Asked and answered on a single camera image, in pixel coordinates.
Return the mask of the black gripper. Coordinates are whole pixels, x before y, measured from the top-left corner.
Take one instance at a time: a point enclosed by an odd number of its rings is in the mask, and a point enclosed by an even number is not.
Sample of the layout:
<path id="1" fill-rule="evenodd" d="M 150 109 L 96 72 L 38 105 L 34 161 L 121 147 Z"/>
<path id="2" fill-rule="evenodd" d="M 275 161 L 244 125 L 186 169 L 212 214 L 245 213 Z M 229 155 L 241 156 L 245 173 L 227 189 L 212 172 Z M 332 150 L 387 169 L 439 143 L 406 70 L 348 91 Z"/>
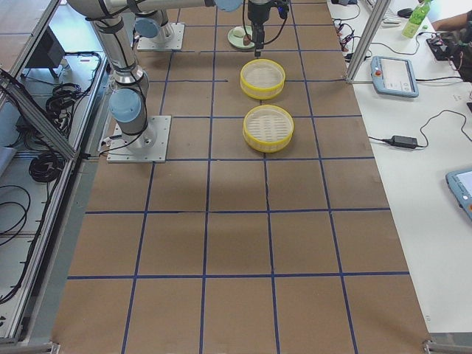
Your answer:
<path id="1" fill-rule="evenodd" d="M 289 1 L 260 0 L 248 1 L 248 19 L 251 22 L 252 40 L 254 42 L 254 56 L 261 56 L 264 48 L 265 30 L 263 24 L 269 20 L 271 8 L 276 8 L 279 17 L 286 20 L 289 12 Z"/>

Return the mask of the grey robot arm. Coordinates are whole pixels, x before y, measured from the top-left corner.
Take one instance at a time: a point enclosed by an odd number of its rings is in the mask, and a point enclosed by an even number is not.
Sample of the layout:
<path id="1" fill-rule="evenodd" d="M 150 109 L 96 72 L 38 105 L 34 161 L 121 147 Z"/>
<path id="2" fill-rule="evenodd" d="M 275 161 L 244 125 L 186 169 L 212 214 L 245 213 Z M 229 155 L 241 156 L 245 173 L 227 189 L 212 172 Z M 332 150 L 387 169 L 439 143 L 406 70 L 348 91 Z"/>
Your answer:
<path id="1" fill-rule="evenodd" d="M 289 1 L 205 1 L 206 7 L 217 7 L 219 10 L 232 12 L 242 7 L 243 37 L 254 44 L 254 56 L 259 58 L 266 45 L 271 44 L 280 36 L 288 18 Z M 145 37 L 155 39 L 159 33 L 166 29 L 168 24 L 167 9 L 199 7 L 199 4 L 191 4 L 184 1 L 177 5 L 177 1 L 171 1 L 170 5 L 159 5 L 157 10 L 141 10 L 140 2 L 136 3 L 133 12 L 136 15 L 135 29 Z M 279 32 L 270 41 L 266 41 L 264 24 L 269 20 L 270 11 L 277 8 L 279 17 L 283 20 Z"/>
<path id="2" fill-rule="evenodd" d="M 121 13 L 148 14 L 157 10 L 213 7 L 214 1 L 70 1 L 71 7 L 90 21 L 111 66 L 116 89 L 109 100 L 109 111 L 117 121 L 125 147 L 133 154 L 147 153 L 156 142 L 149 127 L 146 95 L 148 76 L 137 59 Z"/>

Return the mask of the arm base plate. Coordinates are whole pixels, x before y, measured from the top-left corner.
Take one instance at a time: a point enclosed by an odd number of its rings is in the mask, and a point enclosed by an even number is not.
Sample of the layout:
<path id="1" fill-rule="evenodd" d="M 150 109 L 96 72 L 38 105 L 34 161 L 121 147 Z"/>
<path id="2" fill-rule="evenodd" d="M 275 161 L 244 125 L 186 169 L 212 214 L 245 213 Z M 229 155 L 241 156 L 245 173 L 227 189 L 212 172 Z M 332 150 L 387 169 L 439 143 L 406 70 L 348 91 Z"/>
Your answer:
<path id="1" fill-rule="evenodd" d="M 147 121 L 147 129 L 136 137 L 122 134 L 116 123 L 114 133 L 120 138 L 111 141 L 110 152 L 106 160 L 109 163 L 165 163 L 170 135 L 171 116 L 151 116 Z"/>
<path id="2" fill-rule="evenodd" d="M 167 23 L 160 27 L 156 24 L 136 25 L 139 34 L 137 50 L 141 52 L 180 51 L 184 38 L 184 23 Z"/>

